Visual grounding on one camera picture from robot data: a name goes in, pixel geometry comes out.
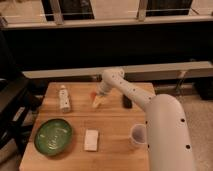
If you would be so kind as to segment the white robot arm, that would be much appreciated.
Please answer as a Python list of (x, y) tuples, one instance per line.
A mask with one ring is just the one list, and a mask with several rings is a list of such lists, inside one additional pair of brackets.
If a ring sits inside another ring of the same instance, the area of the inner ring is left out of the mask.
[(168, 94), (155, 95), (124, 79), (122, 68), (105, 69), (96, 90), (99, 97), (116, 88), (146, 113), (151, 171), (196, 171), (185, 111)]

